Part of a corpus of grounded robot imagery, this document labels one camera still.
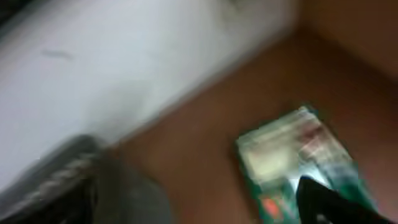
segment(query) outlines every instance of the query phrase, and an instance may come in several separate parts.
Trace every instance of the dark mark on wall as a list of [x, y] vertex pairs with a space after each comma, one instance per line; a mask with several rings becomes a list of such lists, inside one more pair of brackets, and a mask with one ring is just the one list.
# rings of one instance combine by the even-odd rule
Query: dark mark on wall
[[68, 60], [68, 61], [72, 61], [74, 59], [74, 56], [71, 53], [66, 52], [64, 50], [44, 49], [42, 51], [42, 55], [44, 55], [46, 57], [50, 57], [50, 58], [59, 58], [59, 59], [64, 59], [64, 60]]

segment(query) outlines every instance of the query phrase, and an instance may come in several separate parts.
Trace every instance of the brown floor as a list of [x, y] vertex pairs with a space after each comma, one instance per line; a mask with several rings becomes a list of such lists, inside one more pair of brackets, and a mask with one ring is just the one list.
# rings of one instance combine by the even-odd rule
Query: brown floor
[[397, 95], [381, 77], [338, 47], [299, 32], [122, 147], [131, 164], [166, 189], [179, 223], [253, 223], [256, 209], [233, 141], [310, 103], [358, 162], [381, 212], [398, 220]]

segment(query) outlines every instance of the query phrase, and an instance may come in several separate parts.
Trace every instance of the wooden floor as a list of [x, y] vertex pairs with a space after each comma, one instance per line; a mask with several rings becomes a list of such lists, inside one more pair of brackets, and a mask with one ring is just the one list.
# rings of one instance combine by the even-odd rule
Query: wooden floor
[[257, 212], [236, 165], [234, 140], [310, 103], [356, 159], [382, 214], [398, 220], [397, 92], [381, 77], [301, 31], [122, 148], [132, 165], [164, 187], [179, 223], [254, 223]]

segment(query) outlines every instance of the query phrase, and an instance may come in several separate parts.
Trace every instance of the white wall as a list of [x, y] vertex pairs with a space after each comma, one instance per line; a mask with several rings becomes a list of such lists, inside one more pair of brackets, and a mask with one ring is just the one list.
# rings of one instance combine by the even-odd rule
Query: white wall
[[292, 24], [289, 0], [53, 0], [0, 42], [0, 189], [69, 136], [155, 119]]

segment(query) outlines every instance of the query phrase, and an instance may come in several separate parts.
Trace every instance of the black object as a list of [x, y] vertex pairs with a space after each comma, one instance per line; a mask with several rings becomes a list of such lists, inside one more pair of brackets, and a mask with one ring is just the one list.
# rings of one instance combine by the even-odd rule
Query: black object
[[392, 223], [376, 212], [344, 199], [309, 177], [300, 178], [296, 199], [303, 224]]
[[93, 180], [82, 180], [54, 201], [35, 209], [23, 210], [0, 221], [0, 224], [91, 224], [95, 198]]

